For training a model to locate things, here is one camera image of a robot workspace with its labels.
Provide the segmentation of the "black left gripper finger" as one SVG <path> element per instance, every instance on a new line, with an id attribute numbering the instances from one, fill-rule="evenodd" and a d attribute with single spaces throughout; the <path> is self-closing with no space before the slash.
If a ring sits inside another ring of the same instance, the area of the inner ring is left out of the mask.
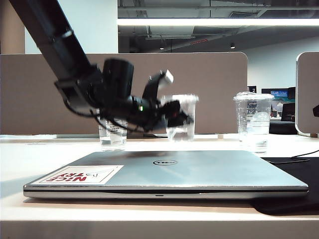
<path id="1" fill-rule="evenodd" d="M 180 103 L 178 100 L 166 102 L 162 110 L 166 118 L 175 118 L 180 112 Z"/>
<path id="2" fill-rule="evenodd" d="M 179 127 L 191 123 L 194 123 L 193 116 L 187 115 L 184 112 L 179 112 L 178 114 L 174 114 L 172 117 L 168 118 L 167 127 Z"/>

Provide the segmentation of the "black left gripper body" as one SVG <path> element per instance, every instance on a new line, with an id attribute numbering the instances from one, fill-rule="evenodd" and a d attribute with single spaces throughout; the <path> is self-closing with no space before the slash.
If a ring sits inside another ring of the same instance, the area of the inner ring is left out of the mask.
<path id="1" fill-rule="evenodd" d="M 145 132 L 165 127 L 163 116 L 158 113 L 156 103 L 135 96 L 129 96 L 126 103 L 128 109 L 125 110 L 125 118 L 129 123 L 142 128 Z"/>

